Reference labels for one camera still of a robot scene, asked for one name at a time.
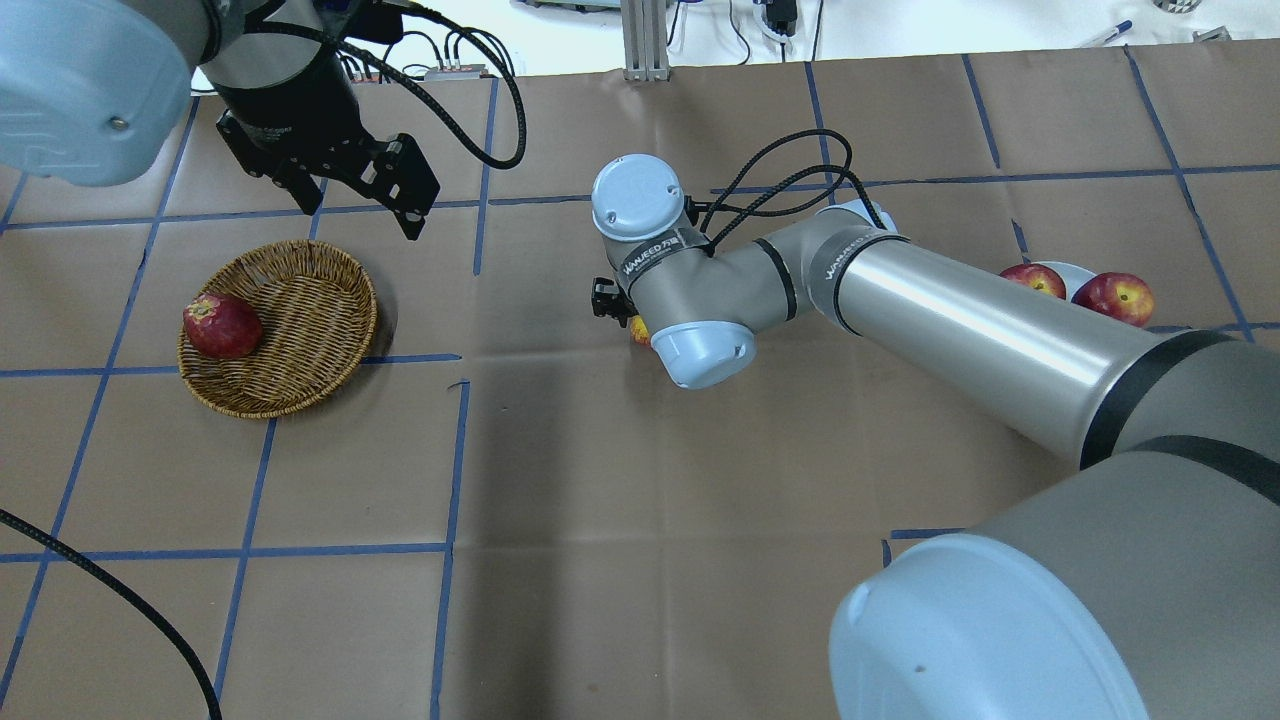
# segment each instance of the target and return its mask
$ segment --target metal post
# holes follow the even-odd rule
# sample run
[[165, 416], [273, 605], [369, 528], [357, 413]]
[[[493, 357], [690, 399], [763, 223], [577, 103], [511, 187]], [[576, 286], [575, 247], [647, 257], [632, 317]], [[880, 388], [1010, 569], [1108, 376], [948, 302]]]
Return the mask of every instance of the metal post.
[[622, 0], [623, 74], [631, 81], [667, 79], [666, 0]]

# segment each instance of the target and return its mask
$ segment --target wicker basket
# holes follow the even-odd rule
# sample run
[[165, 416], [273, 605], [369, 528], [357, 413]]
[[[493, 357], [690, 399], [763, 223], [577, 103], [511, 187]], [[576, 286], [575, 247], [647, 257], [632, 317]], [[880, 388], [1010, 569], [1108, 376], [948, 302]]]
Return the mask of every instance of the wicker basket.
[[351, 378], [374, 338], [378, 297], [342, 250], [306, 240], [241, 255], [201, 292], [248, 301], [262, 320], [257, 350], [236, 360], [197, 352], [178, 334], [178, 370], [205, 405], [236, 418], [279, 418], [315, 405]]

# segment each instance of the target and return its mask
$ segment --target white plate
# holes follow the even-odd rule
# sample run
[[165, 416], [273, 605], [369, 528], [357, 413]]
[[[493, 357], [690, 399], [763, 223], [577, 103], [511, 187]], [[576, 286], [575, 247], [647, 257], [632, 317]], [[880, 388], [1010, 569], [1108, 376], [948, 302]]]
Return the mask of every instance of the white plate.
[[1075, 297], [1076, 291], [1097, 275], [1097, 273], [1092, 270], [1085, 270], [1084, 268], [1070, 263], [1059, 263], [1057, 260], [1034, 260], [1034, 263], [1044, 265], [1046, 268], [1050, 268], [1055, 273], [1062, 275], [1062, 282], [1066, 283], [1068, 300]]

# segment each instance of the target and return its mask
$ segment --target blue marker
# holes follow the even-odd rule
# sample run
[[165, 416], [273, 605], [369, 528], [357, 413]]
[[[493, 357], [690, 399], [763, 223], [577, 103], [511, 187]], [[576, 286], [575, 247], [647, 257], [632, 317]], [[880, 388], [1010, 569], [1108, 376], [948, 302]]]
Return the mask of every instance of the blue marker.
[[1117, 24], [1116, 27], [1107, 28], [1106, 32], [1098, 35], [1097, 37], [1091, 37], [1085, 42], [1078, 45], [1078, 47], [1102, 47], [1103, 45], [1129, 32], [1129, 28], [1132, 27], [1133, 27], [1133, 20], [1125, 20]]

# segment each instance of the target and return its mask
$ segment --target red apple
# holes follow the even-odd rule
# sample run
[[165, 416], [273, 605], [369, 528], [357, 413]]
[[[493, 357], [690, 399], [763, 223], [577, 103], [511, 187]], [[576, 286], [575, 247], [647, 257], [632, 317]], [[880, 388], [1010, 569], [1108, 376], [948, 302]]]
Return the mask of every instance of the red apple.
[[232, 295], [202, 292], [182, 311], [191, 346], [209, 357], [243, 357], [262, 340], [253, 307]]
[[1052, 295], [1060, 300], [1066, 300], [1066, 283], [1062, 282], [1062, 275], [1057, 274], [1053, 268], [1046, 268], [1039, 263], [1025, 263], [1006, 268], [1000, 273], [1000, 277], [1025, 284], [1046, 295]]
[[1156, 311], [1156, 295], [1138, 275], [1102, 273], [1084, 283], [1071, 302], [1134, 327], [1143, 327]]

